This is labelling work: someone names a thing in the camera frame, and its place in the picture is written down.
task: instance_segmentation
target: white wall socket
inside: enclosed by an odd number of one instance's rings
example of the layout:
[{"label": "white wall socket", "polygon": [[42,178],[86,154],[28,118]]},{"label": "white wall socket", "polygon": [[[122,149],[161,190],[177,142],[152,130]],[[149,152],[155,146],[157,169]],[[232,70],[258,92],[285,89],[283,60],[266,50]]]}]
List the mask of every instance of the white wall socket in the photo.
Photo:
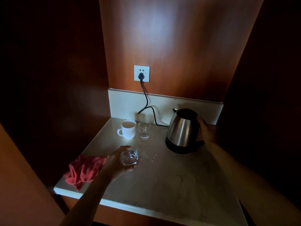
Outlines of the white wall socket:
[{"label": "white wall socket", "polygon": [[143,73],[144,75],[144,82],[149,82],[150,81],[150,67],[145,67],[145,66],[134,66],[134,80],[135,81],[140,81],[138,78],[139,74]]}]

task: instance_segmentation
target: red cloth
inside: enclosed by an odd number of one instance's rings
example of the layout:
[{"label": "red cloth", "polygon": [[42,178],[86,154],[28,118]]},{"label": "red cloth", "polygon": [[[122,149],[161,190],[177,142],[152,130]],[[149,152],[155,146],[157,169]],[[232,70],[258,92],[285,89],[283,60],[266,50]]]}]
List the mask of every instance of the red cloth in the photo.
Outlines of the red cloth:
[{"label": "red cloth", "polygon": [[64,174],[66,182],[74,185],[79,191],[85,182],[93,181],[105,161],[106,158],[104,157],[79,155],[76,160],[69,164],[69,171]]}]

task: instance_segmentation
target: mug handle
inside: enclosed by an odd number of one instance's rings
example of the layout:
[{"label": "mug handle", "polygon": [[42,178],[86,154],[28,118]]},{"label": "mug handle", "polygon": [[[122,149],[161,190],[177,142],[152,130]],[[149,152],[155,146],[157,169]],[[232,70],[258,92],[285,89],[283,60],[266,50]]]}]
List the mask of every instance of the mug handle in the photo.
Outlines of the mug handle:
[{"label": "mug handle", "polygon": [[117,130],[117,134],[120,135],[121,137],[124,137],[122,134],[119,133],[120,130],[122,130],[122,128]]}]

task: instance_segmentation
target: glass cup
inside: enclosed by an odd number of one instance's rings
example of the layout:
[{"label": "glass cup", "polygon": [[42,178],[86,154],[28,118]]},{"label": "glass cup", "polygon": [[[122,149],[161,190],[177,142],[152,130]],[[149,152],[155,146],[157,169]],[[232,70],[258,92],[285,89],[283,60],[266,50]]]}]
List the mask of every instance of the glass cup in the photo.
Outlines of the glass cup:
[{"label": "glass cup", "polygon": [[151,124],[149,122],[140,122],[138,125],[138,132],[142,140],[147,140],[150,136]]},{"label": "glass cup", "polygon": [[137,151],[132,147],[128,148],[126,151],[121,153],[120,161],[125,166],[136,164],[138,161]]}]

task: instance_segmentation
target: electric kettle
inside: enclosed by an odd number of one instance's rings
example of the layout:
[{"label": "electric kettle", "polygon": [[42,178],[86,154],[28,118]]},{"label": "electric kettle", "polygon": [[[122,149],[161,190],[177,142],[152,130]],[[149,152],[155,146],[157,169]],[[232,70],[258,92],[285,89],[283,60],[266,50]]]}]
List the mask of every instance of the electric kettle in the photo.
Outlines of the electric kettle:
[{"label": "electric kettle", "polygon": [[204,141],[196,142],[200,124],[197,113],[191,109],[172,109],[171,118],[165,139],[166,146],[175,153],[187,154],[204,145]]}]

